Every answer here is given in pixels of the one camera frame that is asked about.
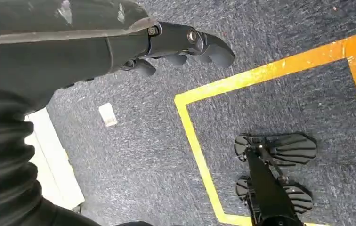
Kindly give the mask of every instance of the gray carpet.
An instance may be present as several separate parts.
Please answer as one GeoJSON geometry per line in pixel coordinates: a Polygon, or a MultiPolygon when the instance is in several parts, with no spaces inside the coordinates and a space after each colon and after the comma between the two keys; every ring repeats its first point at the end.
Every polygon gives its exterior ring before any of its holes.
{"type": "MultiPolygon", "coordinates": [[[[222,225],[174,96],[356,34],[356,0],[148,0],[145,6],[160,20],[222,37],[237,60],[228,69],[153,60],[158,71],[150,78],[117,72],[57,91],[48,112],[84,193],[82,213],[105,226],[222,225]],[[109,128],[97,110],[107,102],[118,120],[109,128]]],[[[316,206],[303,219],[356,225],[356,89],[346,61],[202,100],[189,112],[225,212],[247,212],[234,194],[246,172],[232,149],[235,136],[302,131],[320,147],[309,165],[285,169],[314,193],[316,206]]]]}

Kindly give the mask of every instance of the white wall baseboard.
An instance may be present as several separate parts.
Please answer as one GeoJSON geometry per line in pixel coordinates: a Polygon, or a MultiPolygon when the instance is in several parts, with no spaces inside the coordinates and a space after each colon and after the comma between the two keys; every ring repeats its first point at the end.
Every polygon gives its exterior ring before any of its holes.
{"type": "Polygon", "coordinates": [[[37,180],[42,195],[55,205],[72,209],[85,201],[66,151],[63,149],[46,109],[26,117],[34,123],[34,133],[26,138],[35,147],[30,160],[38,167],[37,180]]]}

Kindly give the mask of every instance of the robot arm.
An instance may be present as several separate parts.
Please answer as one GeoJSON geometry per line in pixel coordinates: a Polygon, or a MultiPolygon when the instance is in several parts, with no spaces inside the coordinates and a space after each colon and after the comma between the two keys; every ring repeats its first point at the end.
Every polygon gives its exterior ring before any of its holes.
{"type": "Polygon", "coordinates": [[[97,226],[42,197],[24,116],[75,82],[119,69],[151,75],[147,58],[180,65],[187,55],[225,67],[235,58],[221,39],[159,23],[130,0],[0,1],[0,226],[97,226]]]}

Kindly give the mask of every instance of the yellow tape square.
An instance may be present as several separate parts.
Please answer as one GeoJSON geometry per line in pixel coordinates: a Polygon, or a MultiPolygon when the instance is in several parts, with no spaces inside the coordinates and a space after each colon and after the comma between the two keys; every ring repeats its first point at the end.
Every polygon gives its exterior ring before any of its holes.
{"type": "MultiPolygon", "coordinates": [[[[320,46],[252,70],[209,83],[175,96],[175,104],[177,106],[179,116],[181,117],[182,124],[184,126],[189,144],[192,148],[204,186],[206,187],[207,195],[209,196],[214,213],[219,222],[238,226],[252,225],[251,218],[248,216],[231,215],[224,212],[186,105],[229,91],[248,87],[260,82],[272,80],[291,73],[296,73],[346,58],[356,84],[356,35],[354,35],[331,44],[320,46]]],[[[307,223],[307,226],[322,225],[307,223]]]]}

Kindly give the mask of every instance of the white paper scrap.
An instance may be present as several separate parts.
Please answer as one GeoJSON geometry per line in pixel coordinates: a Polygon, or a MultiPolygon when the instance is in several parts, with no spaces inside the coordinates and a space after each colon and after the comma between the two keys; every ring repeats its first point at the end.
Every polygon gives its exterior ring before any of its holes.
{"type": "Polygon", "coordinates": [[[111,103],[100,106],[99,112],[107,127],[117,124],[117,118],[115,117],[111,103]]]}

